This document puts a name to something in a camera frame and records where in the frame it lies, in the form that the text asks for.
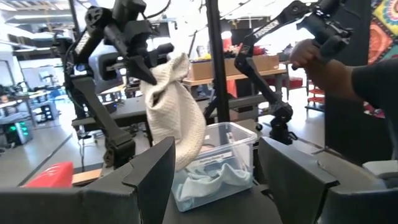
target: cardboard box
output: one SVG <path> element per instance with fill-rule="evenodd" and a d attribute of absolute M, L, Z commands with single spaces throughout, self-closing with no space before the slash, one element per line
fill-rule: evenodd
<path fill-rule="evenodd" d="M 241 74 L 238 69 L 235 68 L 234 58 L 226 58 L 225 63 L 225 75 L 239 75 Z M 279 68 L 279 58 L 277 55 L 259 55 L 253 57 L 254 64 L 256 65 L 257 71 L 268 71 L 276 70 Z M 213 69 L 211 61 L 206 62 L 193 62 L 191 63 L 190 73 L 188 74 L 190 80 L 203 80 L 213 78 Z"/>

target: clear plastic bin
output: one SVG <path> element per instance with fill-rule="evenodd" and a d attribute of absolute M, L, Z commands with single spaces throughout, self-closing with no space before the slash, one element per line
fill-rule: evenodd
<path fill-rule="evenodd" d="M 207 126 L 198 157 L 174 174 L 172 192 L 181 212 L 252 187 L 257 134 L 235 123 Z"/>

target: white towel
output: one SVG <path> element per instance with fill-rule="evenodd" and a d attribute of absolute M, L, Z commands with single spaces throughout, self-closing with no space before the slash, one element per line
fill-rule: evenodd
<path fill-rule="evenodd" d="M 180 83 L 189 72 L 186 54 L 151 69 L 156 85 L 141 81 L 150 131 L 157 144 L 175 138 L 175 170 L 184 169 L 199 154 L 206 121 L 196 101 Z"/>

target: person's hand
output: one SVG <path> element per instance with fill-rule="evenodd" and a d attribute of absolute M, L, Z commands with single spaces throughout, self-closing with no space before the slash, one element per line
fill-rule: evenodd
<path fill-rule="evenodd" d="M 312 44 L 311 39 L 296 44 L 290 54 L 290 62 L 294 68 L 305 68 L 309 63 L 320 58 L 320 49 Z"/>

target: workshop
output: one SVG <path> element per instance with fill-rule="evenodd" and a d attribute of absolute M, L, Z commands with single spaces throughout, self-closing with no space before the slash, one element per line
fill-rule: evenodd
<path fill-rule="evenodd" d="M 398 0 L 0 0 L 0 223 L 396 224 L 397 58 Z"/>

